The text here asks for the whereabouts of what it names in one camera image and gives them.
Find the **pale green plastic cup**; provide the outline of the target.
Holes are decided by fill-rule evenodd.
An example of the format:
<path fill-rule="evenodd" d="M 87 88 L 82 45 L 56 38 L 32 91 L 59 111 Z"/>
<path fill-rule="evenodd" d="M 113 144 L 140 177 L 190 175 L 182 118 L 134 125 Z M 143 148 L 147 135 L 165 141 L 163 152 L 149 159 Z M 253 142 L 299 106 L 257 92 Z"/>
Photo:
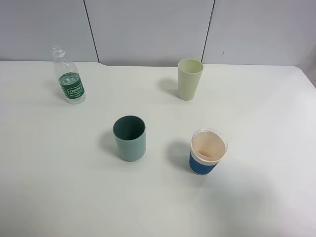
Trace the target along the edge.
<path fill-rule="evenodd" d="M 195 96 L 200 77 L 203 72 L 203 63 L 196 59 L 183 59 L 178 63 L 178 96 L 189 101 Z"/>

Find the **clear bottle with green label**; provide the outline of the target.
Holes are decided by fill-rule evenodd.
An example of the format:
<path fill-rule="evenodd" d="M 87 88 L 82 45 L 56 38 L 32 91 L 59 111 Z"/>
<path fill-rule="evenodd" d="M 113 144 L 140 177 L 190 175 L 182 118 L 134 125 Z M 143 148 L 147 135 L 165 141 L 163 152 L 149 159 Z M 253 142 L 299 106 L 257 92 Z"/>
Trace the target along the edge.
<path fill-rule="evenodd" d="M 58 45 L 52 47 L 53 66 L 56 78 L 70 104 L 80 104 L 86 99 L 79 72 L 74 62 L 65 57 L 65 50 Z"/>

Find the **teal plastic cup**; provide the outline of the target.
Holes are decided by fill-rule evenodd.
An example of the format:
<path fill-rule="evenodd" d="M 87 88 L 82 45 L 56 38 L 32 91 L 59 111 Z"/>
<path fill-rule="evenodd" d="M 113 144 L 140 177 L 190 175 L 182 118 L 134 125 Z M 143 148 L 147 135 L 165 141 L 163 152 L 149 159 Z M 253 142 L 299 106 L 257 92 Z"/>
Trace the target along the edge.
<path fill-rule="evenodd" d="M 146 151 L 146 125 L 137 116 L 123 116 L 113 125 L 113 134 L 121 158 L 137 161 Z"/>

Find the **blue sleeved paper cup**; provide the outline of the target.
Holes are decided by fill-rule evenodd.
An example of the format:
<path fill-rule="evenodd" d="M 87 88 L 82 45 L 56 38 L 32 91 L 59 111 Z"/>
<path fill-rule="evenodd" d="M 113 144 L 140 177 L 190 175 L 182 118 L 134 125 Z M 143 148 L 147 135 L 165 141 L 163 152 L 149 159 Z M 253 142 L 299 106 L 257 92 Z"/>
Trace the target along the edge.
<path fill-rule="evenodd" d="M 198 175 L 210 173 L 228 150 L 226 137 L 211 128 L 197 130 L 190 142 L 189 165 Z"/>

